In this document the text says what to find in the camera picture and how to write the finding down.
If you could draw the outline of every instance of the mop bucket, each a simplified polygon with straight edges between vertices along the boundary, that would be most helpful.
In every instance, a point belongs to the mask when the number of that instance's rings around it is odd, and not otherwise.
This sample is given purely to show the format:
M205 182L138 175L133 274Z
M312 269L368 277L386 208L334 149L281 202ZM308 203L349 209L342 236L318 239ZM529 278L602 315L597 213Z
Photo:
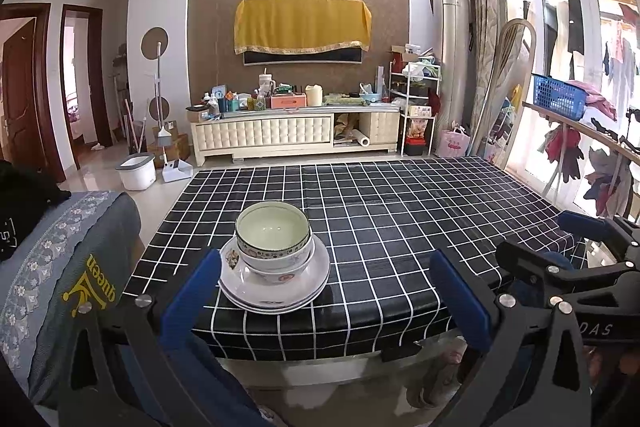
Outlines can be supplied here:
M155 155L151 153L132 154L116 167L120 179L127 190L145 190L156 181Z

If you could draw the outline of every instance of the small blue basket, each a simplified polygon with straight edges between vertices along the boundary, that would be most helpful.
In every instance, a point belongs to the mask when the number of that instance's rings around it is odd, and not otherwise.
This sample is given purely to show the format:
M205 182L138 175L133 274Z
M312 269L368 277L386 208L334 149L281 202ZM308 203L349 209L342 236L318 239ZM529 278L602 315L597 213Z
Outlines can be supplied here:
M584 115L587 92L550 76L533 75L533 105L578 121Z

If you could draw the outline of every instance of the mirror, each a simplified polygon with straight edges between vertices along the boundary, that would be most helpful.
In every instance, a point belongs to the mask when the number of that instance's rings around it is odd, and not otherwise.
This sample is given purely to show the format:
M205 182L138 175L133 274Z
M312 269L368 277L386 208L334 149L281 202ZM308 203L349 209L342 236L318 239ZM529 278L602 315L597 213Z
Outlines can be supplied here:
M470 149L472 155L480 154L500 169L506 165L520 124L535 54L536 31L530 22L513 19L502 27Z

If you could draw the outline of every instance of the black checkered tablecloth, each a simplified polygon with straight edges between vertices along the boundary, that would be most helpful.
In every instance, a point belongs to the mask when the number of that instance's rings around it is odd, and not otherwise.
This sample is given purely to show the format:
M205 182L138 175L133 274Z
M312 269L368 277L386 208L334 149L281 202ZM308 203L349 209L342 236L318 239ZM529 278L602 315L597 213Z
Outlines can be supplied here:
M302 208L331 256L329 282L303 309L258 315L216 288L194 331L218 357L310 360L420 341L449 314L429 277L430 253L453 248L492 287L507 281L495 245L515 235L533 250L586 263L581 240L559 230L558 210L480 158L202 170L146 248L125 289L153 293L190 254L220 248L256 201Z

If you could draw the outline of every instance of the cream kettle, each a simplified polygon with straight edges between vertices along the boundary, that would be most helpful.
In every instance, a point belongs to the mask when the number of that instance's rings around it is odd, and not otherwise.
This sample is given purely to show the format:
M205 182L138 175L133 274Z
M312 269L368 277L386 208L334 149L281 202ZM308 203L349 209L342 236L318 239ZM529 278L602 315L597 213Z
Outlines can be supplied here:
M322 105L322 86L306 86L306 106L307 107L320 107Z

